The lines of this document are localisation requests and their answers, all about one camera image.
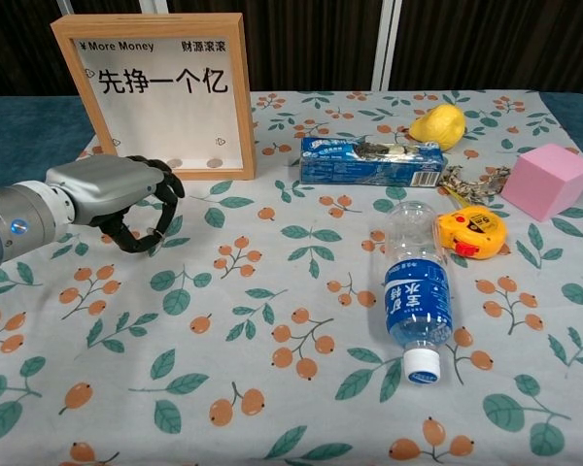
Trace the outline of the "robot left five-finger hand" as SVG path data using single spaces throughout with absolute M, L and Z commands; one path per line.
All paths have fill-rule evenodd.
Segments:
M 129 253 L 146 252 L 164 239 L 185 196 L 181 180 L 166 163 L 141 155 L 97 154 L 49 169 L 46 184 L 64 192 L 74 208 L 76 225 L 97 227 Z M 135 238 L 124 216 L 131 207 L 153 196 L 162 203 L 157 224 Z

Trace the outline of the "floral printed tablecloth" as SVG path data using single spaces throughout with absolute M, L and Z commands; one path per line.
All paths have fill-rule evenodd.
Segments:
M 73 227 L 5 264 L 0 466 L 583 466 L 583 194 L 545 222 L 486 200 L 507 245 L 450 258 L 420 387 L 385 325 L 386 216 L 452 200 L 299 180 L 303 137 L 402 142 L 445 103 L 467 180 L 580 149 L 532 90 L 257 92 L 256 179 L 188 183 L 158 251 Z

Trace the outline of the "blue cookie package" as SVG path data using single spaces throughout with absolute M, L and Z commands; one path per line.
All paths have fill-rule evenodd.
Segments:
M 434 142 L 304 138 L 300 145 L 300 181 L 308 184 L 434 187 L 446 163 Z

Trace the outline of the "clear bottle with blue label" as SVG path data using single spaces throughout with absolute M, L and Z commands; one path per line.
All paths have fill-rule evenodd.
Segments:
M 446 258 L 436 212 L 426 203 L 403 202 L 387 218 L 384 278 L 386 328 L 403 348 L 405 379 L 437 383 L 439 348 L 453 333 Z

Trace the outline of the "yellow pear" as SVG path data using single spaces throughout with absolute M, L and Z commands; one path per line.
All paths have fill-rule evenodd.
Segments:
M 417 118 L 410 125 L 408 134 L 419 142 L 437 143 L 446 151 L 463 138 L 465 128 L 463 111 L 452 104 L 441 104 Z

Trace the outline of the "yellow tape measure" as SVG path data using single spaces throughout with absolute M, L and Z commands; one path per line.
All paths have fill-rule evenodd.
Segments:
M 494 257 L 507 238 L 502 219 L 484 206 L 469 206 L 440 215 L 437 227 L 441 246 L 464 258 Z

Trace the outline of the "pink foam cube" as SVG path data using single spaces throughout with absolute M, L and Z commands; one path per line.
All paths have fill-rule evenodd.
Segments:
M 535 220 L 546 221 L 572 207 L 583 192 L 583 155 L 555 144 L 517 157 L 500 193 Z

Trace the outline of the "wooden framed box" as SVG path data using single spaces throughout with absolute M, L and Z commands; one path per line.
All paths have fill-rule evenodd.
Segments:
M 241 14 L 68 15 L 51 30 L 104 152 L 181 159 L 183 180 L 255 177 Z

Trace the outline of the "white partition post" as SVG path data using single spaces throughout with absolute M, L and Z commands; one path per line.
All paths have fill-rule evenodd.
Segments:
M 370 90 L 387 91 L 403 0 L 382 0 Z

